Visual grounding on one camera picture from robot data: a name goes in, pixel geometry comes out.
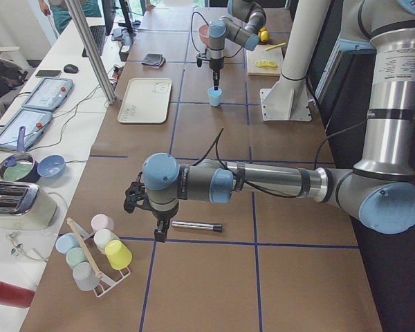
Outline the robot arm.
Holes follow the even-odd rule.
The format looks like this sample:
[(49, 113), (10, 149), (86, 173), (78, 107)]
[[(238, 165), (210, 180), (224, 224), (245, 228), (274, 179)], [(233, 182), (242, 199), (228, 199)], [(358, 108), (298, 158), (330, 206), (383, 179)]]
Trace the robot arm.
[[(308, 66), (330, 2), (299, 1), (280, 79), (273, 88), (261, 90), (265, 121), (294, 120), (297, 93), (305, 92)], [(253, 50), (256, 33), (265, 25), (264, 10), (250, 1), (229, 1), (228, 13), (247, 25), (239, 32), (229, 17), (209, 24), (206, 60), (212, 68), (223, 56), (225, 38)], [(398, 234), (415, 225), (415, 171), (409, 166), (415, 124), (415, 1), (343, 1), (340, 50), (376, 52), (362, 158), (352, 169), (223, 162), (217, 149), (221, 130), (193, 165), (180, 165), (166, 153), (148, 157), (125, 192), (124, 210), (150, 211), (157, 219), (154, 237), (159, 242), (167, 239), (179, 201), (229, 203), (232, 193), (241, 190), (329, 202), (383, 234)]]
[(207, 48), (204, 53), (196, 56), (198, 67), (201, 67), (202, 61), (209, 62), (215, 91), (219, 90), (220, 72), (224, 65), (225, 40), (228, 39), (246, 50), (253, 51), (259, 43), (257, 34), (266, 25), (265, 11), (254, 1), (229, 1), (228, 14), (245, 22), (245, 27), (233, 22), (229, 16), (211, 21), (207, 25)]

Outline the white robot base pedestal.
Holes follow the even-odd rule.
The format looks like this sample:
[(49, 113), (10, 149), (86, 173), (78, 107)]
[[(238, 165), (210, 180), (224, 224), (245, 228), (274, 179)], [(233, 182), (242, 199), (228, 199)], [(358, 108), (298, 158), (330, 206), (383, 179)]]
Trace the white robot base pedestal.
[(279, 80), (261, 89), (264, 121), (310, 121), (306, 77), (330, 0), (300, 0), (290, 32)]

